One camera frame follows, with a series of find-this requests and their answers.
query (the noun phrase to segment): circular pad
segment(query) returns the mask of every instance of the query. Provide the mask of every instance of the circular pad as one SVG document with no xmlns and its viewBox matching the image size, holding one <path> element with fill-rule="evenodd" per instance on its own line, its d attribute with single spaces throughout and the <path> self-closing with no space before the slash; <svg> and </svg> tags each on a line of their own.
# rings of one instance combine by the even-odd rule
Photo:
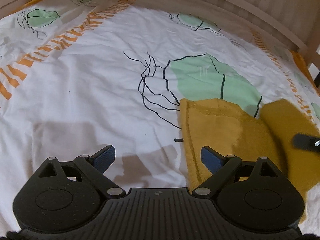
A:
<svg viewBox="0 0 320 240">
<path fill-rule="evenodd" d="M 73 196 L 63 189 L 51 189 L 40 193 L 36 197 L 36 204 L 44 210 L 59 210 L 67 207 L 73 200 Z"/>
<path fill-rule="evenodd" d="M 251 207 L 261 210 L 275 209 L 280 206 L 282 202 L 278 193 L 263 188 L 249 191 L 244 199 Z"/>
</svg>

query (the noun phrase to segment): metal screw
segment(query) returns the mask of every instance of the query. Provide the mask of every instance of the metal screw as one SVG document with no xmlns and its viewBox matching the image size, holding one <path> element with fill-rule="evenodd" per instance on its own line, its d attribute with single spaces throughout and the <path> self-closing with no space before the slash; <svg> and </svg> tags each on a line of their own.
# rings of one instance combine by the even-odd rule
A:
<svg viewBox="0 0 320 240">
<path fill-rule="evenodd" d="M 118 196 L 122 194 L 122 189 L 118 188 L 118 187 L 112 187 L 110 189 L 108 189 L 107 193 L 111 196 Z"/>
<path fill-rule="evenodd" d="M 199 187 L 195 190 L 195 192 L 198 194 L 198 195 L 201 195 L 201 196 L 205 196 L 205 195 L 209 195 L 211 193 L 211 190 L 209 190 L 208 188 L 206 187 Z"/>
</svg>

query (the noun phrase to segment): bed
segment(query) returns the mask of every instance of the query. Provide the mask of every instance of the bed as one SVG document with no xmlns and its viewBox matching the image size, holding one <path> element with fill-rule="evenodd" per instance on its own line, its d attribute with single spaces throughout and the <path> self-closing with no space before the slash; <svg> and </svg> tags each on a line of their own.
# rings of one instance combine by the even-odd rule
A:
<svg viewBox="0 0 320 240">
<path fill-rule="evenodd" d="M 0 235 L 19 229 L 12 201 L 50 156 L 112 144 L 105 175 L 126 191 L 185 187 L 184 97 L 229 100 L 255 118 L 285 98 L 320 128 L 308 71 L 320 69 L 320 0 L 1 3 Z M 319 194 L 320 184 L 308 192 L 303 233 L 320 235 Z"/>
</svg>

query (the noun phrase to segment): mustard yellow cloth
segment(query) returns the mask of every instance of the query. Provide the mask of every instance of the mustard yellow cloth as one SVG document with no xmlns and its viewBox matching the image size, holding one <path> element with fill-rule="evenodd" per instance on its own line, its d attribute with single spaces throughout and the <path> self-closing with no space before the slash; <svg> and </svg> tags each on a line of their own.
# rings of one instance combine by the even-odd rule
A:
<svg viewBox="0 0 320 240">
<path fill-rule="evenodd" d="M 211 176 L 202 164 L 200 151 L 209 146 L 223 156 L 244 161 L 267 156 L 306 198 L 320 181 L 320 155 L 291 145 L 296 133 L 319 136 L 316 127 L 291 103 L 282 99 L 266 104 L 255 119 L 238 105 L 221 100 L 180 101 L 180 120 L 192 191 Z"/>
</svg>

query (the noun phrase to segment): white duvet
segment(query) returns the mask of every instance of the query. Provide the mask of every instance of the white duvet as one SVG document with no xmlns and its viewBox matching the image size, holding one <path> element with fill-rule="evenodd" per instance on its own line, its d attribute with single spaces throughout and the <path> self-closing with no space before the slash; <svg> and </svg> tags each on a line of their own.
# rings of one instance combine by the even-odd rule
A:
<svg viewBox="0 0 320 240">
<path fill-rule="evenodd" d="M 257 118 L 285 98 L 320 124 L 320 99 L 282 44 L 192 0 L 43 0 L 2 19 L 0 42 L 0 235 L 19 230 L 12 201 L 49 156 L 112 144 L 105 175 L 126 191 L 185 187 L 183 97 L 241 98 Z M 319 192 L 303 232 L 320 235 Z"/>
</svg>

